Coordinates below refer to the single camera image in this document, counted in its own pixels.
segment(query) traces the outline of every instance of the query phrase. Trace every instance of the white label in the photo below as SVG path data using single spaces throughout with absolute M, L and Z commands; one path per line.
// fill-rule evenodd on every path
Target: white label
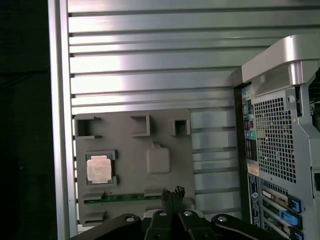
M 265 195 L 268 199 L 271 199 L 271 194 L 268 193 L 267 191 L 262 191 L 262 194 Z
M 248 173 L 259 177 L 259 167 L 258 166 L 248 163 L 247 167 L 248 167 Z

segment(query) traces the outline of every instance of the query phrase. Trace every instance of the expansion slot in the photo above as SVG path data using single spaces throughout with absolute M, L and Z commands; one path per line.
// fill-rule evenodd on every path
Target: expansion slot
M 295 227 L 290 226 L 285 221 L 279 219 L 276 214 L 266 209 L 265 207 L 263 207 L 263 217 L 264 223 L 283 237 L 289 238 L 291 240 L 304 240 L 304 235 L 302 232 L 300 232 Z
M 296 213 L 302 212 L 301 201 L 291 195 L 285 196 L 273 189 L 262 185 L 262 195 L 284 208 L 289 208 Z
M 277 219 L 286 222 L 290 226 L 294 226 L 300 230 L 303 229 L 302 217 L 278 205 L 277 203 L 262 197 L 262 205 L 264 209 L 271 211 L 277 216 Z
M 276 233 L 280 234 L 282 237 L 286 238 L 286 239 L 290 239 L 289 236 L 287 234 L 285 234 L 283 231 L 281 231 L 277 226 L 275 226 L 274 224 L 272 224 L 269 220 L 267 220 L 266 218 L 263 219 L 264 223 L 270 227 L 272 230 L 274 230 Z

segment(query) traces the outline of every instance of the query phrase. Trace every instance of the mesh grille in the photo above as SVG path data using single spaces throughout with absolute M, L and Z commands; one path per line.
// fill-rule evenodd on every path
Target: mesh grille
M 262 183 L 263 185 L 265 185 L 266 187 L 268 187 L 268 188 L 270 188 L 270 189 L 272 189 L 272 190 L 277 191 L 278 193 L 281 193 L 281 194 L 286 195 L 286 196 L 289 195 L 289 193 L 288 193 L 287 190 L 285 190 L 285 189 L 282 188 L 282 187 L 279 187 L 278 185 L 275 185 L 275 184 L 273 184 L 273 183 L 271 183 L 271 182 L 268 182 L 268 181 L 266 181 L 266 180 L 263 180 L 263 179 L 261 180 L 261 183 Z
M 257 103 L 254 113 L 260 170 L 296 183 L 291 113 L 285 110 L 284 99 Z

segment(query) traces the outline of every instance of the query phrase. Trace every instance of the green circuit board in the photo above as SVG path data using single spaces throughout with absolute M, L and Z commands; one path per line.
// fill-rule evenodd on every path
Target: green circuit board
M 85 200 L 84 204 L 103 204 L 103 203 L 116 203 L 116 202 L 132 202 L 132 201 L 146 201 L 161 199 L 161 196 L 145 196 L 140 194 L 125 194 L 125 195 L 104 195 L 99 200 Z

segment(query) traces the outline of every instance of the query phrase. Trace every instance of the rectangular cutout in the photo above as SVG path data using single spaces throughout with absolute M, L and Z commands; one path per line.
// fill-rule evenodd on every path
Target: rectangular cutout
M 132 137 L 146 137 L 150 136 L 150 116 L 149 115 L 134 115 L 130 116 L 133 119 L 133 133 Z
M 186 136 L 191 134 L 190 120 L 188 118 L 174 118 L 169 122 L 171 136 Z
M 99 117 L 75 119 L 75 137 L 78 140 L 100 139 L 101 135 L 96 135 L 92 131 L 93 121 L 99 121 Z

